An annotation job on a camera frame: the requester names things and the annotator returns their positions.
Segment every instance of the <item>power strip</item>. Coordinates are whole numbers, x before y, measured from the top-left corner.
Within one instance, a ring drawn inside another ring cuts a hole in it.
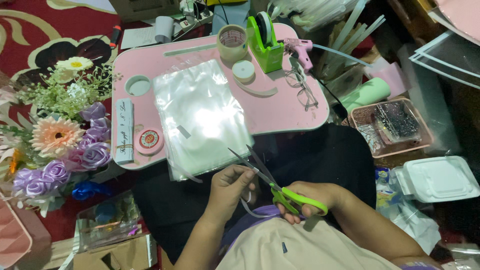
[[[197,24],[195,24],[195,22],[193,24],[187,22],[187,20],[185,21],[181,21],[180,22],[180,26],[182,28],[182,30],[184,32],[187,32],[188,30],[190,30],[193,26],[195,26],[195,28],[201,26],[201,25],[204,25],[204,24],[207,24],[207,23],[211,23],[213,21],[213,12],[211,11],[208,11],[209,12],[209,16],[205,16],[205,14],[203,12],[200,12],[200,22],[198,22],[197,20],[195,20],[195,22]]]

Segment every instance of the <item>scissors handle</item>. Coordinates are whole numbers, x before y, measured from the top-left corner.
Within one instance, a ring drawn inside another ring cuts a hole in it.
[[[324,216],[328,213],[328,208],[325,204],[317,201],[317,200],[314,200],[314,199],[310,199],[310,198],[307,198],[307,197],[304,197],[304,196],[301,196],[301,195],[298,195],[296,194],[295,192],[293,191],[290,191],[289,189],[287,189],[286,187],[283,187],[282,188],[282,192],[279,192],[275,189],[271,189],[272,190],[272,193],[274,195],[274,198],[273,198],[273,203],[276,203],[276,202],[279,202],[281,204],[283,204],[290,212],[292,212],[293,214],[295,215],[298,215],[299,212],[298,210],[296,210],[288,201],[285,197],[287,197],[288,199],[292,200],[294,203],[300,205],[300,206],[303,206],[304,204],[310,204],[310,205],[313,205],[319,209],[321,209],[323,211],[322,214],[320,214],[321,216]]]

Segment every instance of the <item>white daisy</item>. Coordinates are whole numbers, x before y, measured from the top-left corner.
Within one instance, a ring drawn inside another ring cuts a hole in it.
[[[89,69],[93,66],[93,62],[85,57],[70,57],[68,60],[65,61],[58,61],[57,68],[66,69],[66,70],[85,70]]]

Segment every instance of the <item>green scissors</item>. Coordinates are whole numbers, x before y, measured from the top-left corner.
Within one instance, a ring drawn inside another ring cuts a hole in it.
[[[321,210],[323,210],[323,214],[321,214],[321,216],[324,216],[328,213],[328,208],[327,206],[325,206],[325,204],[317,201],[317,200],[314,200],[314,199],[310,199],[310,198],[307,198],[307,197],[304,197],[304,196],[301,196],[301,195],[298,195],[296,194],[295,192],[293,191],[290,191],[289,189],[287,189],[286,187],[280,187],[275,179],[273,179],[273,176],[271,175],[271,173],[268,171],[267,167],[262,163],[262,161],[260,160],[260,158],[257,156],[257,154],[254,152],[254,150],[247,145],[247,148],[248,150],[250,151],[250,153],[252,154],[253,158],[255,159],[255,161],[257,162],[258,166],[260,167],[260,169],[262,169],[262,171],[265,172],[265,174],[261,173],[257,168],[255,168],[253,165],[251,165],[248,161],[246,161],[244,158],[242,158],[241,156],[239,156],[237,153],[235,153],[232,149],[229,148],[229,150],[235,155],[237,156],[237,158],[239,158],[243,163],[245,163],[245,165],[247,165],[247,167],[249,167],[250,169],[254,170],[257,172],[258,176],[260,176],[260,178],[262,178],[270,187],[271,187],[271,191],[272,191],[272,194],[273,194],[273,204],[275,204],[276,202],[279,202],[281,204],[283,204],[290,212],[292,212],[293,214],[295,215],[298,215],[299,212],[297,209],[295,209],[295,207],[293,207],[288,201],[286,198],[290,199],[292,202],[302,206],[304,204],[310,204],[310,205],[313,205]]]

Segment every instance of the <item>beige shirt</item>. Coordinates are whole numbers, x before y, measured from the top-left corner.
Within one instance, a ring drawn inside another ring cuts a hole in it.
[[[314,216],[300,224],[274,218],[243,231],[217,270],[398,270]]]

